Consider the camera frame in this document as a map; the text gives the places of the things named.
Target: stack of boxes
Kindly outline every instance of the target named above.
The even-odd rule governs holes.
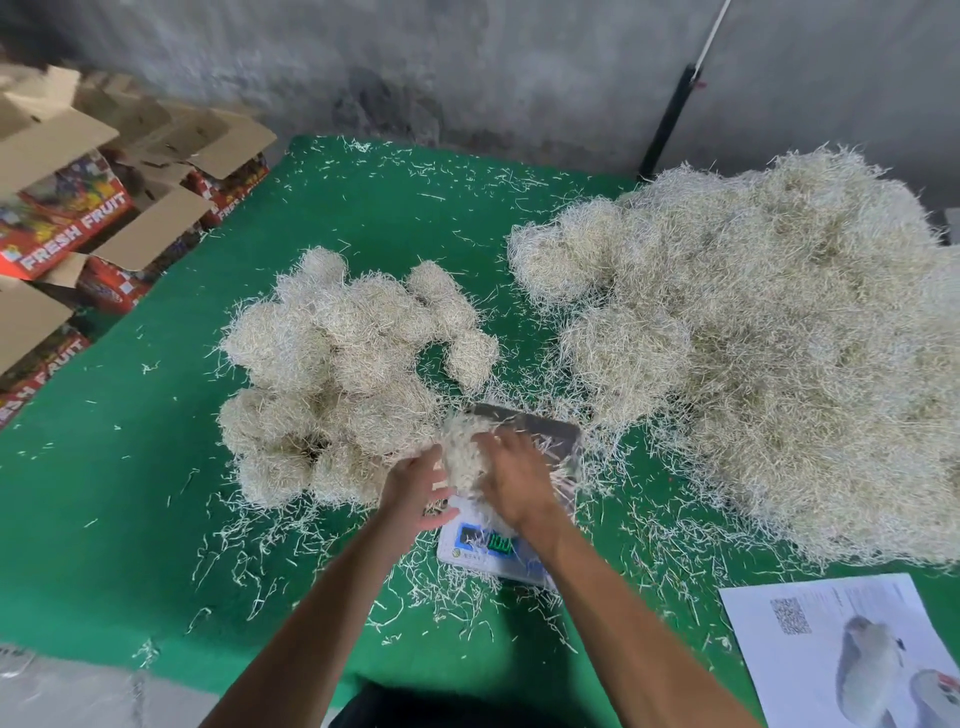
[[[0,64],[0,429],[88,345],[72,308],[130,311],[263,179],[275,139],[127,76]]]

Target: green table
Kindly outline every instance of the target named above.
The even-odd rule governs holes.
[[[159,675],[221,692],[289,613],[317,564],[295,539],[259,553],[254,536],[266,524],[254,525],[243,554],[234,544],[215,557],[213,534],[233,518],[220,502],[233,487],[215,414],[244,378],[215,376],[211,351],[232,305],[268,292],[305,247],[345,249],[353,274],[400,277],[420,258],[435,258],[463,272],[465,288],[496,309],[488,329],[513,350],[511,366],[536,366],[550,334],[528,324],[530,310],[503,261],[504,236],[580,196],[615,196],[630,186],[391,144],[297,139],[222,229],[0,435],[0,639],[95,663],[147,662]],[[423,366],[436,367],[435,352]],[[689,528],[678,523],[724,533],[742,525],[684,504],[683,483],[644,454],[642,433],[630,441],[629,481],[617,498],[593,506],[594,542],[759,715],[716,590],[803,573],[780,564],[789,559],[785,545],[685,541]],[[636,517],[647,525],[637,528]],[[329,512],[316,527],[332,539],[356,521]],[[436,567],[430,559],[423,568]],[[948,647],[960,653],[960,581],[910,571]],[[430,605],[410,607],[398,573],[372,615],[396,619],[365,630],[337,702],[359,676],[523,695],[548,710],[578,711],[584,723],[615,723],[575,636],[572,650],[563,646],[510,589],[492,595],[468,586],[487,598],[478,615],[467,615],[473,629],[465,631],[456,618],[435,621]]]

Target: cardboard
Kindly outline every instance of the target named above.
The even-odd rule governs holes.
[[[73,311],[19,279],[0,276],[0,429],[89,342],[66,325]]]
[[[79,79],[0,65],[0,275],[38,278],[131,205],[95,149],[117,131],[72,108]]]
[[[10,424],[60,367],[89,346],[86,337],[64,324],[28,353],[14,372],[0,376],[0,429]]]
[[[30,353],[73,315],[22,280],[0,276],[0,374]]]
[[[133,197],[135,219],[86,253],[71,253],[40,282],[78,288],[109,311],[127,313],[159,275],[199,241],[210,203],[180,185],[186,165],[149,170]]]
[[[220,225],[269,171],[262,152],[276,135],[249,109],[153,99],[131,77],[107,73],[84,79],[76,106],[119,131],[104,148],[127,164],[189,164],[193,171],[183,184],[212,203],[204,217],[208,228]]]

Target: forearm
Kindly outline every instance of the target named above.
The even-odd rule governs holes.
[[[324,570],[202,728],[320,725],[393,556],[376,516]]]
[[[524,531],[624,726],[756,728],[564,514],[548,514]]]

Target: person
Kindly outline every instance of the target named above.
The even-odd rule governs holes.
[[[622,725],[629,728],[757,728],[639,595],[583,537],[556,500],[549,468],[524,433],[501,426],[474,441],[489,473],[480,485],[503,520],[546,566]],[[320,726],[347,658],[390,570],[418,534],[456,516],[427,505],[451,495],[441,446],[397,463],[380,506],[326,567],[293,614],[230,686],[201,728]],[[473,701],[362,691],[334,718],[339,728],[530,725]]]

